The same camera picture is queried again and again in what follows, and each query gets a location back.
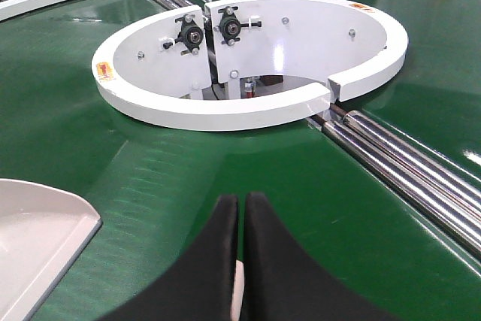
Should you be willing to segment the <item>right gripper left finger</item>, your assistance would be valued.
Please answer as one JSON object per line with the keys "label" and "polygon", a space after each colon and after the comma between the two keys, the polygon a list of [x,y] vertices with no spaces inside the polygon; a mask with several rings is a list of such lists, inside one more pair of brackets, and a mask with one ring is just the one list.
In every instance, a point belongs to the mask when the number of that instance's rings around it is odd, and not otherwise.
{"label": "right gripper left finger", "polygon": [[210,218],[169,269],[101,320],[230,320],[238,199],[221,195]]}

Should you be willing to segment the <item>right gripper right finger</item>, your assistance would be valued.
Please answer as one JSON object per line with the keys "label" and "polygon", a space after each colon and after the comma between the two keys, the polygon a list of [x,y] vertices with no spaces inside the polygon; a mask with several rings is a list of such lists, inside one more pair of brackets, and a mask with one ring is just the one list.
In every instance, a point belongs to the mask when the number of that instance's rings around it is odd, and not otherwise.
{"label": "right gripper right finger", "polygon": [[261,192],[246,196],[242,320],[394,320],[294,239]]}

